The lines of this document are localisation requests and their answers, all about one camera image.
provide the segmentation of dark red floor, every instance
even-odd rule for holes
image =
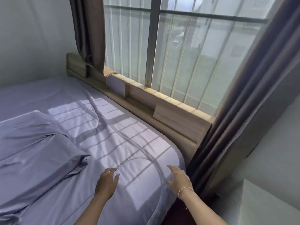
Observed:
[[[161,225],[196,225],[182,200],[177,200],[168,211]]]

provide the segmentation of white bracelet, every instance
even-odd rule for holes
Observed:
[[[183,190],[183,189],[185,189],[185,188],[189,188],[189,189],[193,190],[191,187],[183,187],[183,188],[181,188],[181,190]]]

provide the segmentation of mattress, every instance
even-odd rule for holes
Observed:
[[[117,103],[72,77],[0,89],[0,121],[34,110],[51,115],[71,141],[89,153],[88,166],[22,211],[21,224],[73,224],[89,204],[100,174],[116,167],[115,194],[98,224],[160,224],[175,201],[167,165],[185,169],[166,136]]]

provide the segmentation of glass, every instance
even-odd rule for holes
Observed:
[[[151,0],[103,0],[103,2],[104,5],[119,5],[151,9]]]
[[[106,66],[144,84],[150,12],[105,7],[104,14]]]
[[[161,14],[152,88],[213,115],[260,27]]]
[[[275,0],[162,0],[161,9],[266,18]]]

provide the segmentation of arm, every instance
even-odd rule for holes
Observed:
[[[115,168],[107,168],[98,179],[95,194],[90,204],[74,225],[97,225],[105,203],[113,196],[119,181],[119,175],[113,179]]]
[[[167,180],[167,183],[172,189],[173,193],[183,200],[197,225],[228,225],[192,190],[192,183],[183,170],[177,166],[168,165],[168,167],[173,174],[173,182]]]

